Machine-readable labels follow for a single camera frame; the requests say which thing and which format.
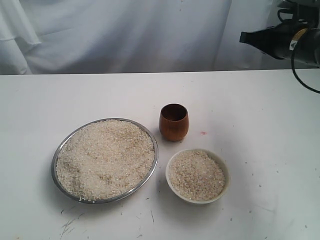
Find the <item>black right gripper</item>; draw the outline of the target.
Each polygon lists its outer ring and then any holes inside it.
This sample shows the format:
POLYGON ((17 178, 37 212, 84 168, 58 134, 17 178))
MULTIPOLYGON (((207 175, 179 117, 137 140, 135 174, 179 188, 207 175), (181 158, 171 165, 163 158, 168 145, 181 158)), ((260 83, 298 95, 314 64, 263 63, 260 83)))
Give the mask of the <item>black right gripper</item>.
POLYGON ((239 42, 250 45, 274 59, 320 59, 320 2, 318 0, 281 0, 280 43, 284 49, 276 54, 276 27, 240 34, 239 42))

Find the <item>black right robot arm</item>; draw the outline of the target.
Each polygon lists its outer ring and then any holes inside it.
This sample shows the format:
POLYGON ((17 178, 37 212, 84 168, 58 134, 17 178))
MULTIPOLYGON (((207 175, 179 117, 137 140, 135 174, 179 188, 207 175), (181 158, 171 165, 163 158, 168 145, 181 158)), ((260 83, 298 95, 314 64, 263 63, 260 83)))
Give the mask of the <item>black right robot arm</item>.
POLYGON ((280 24, 254 32, 242 32, 239 42, 277 59, 318 67, 320 65, 320 2, 282 0, 280 24))

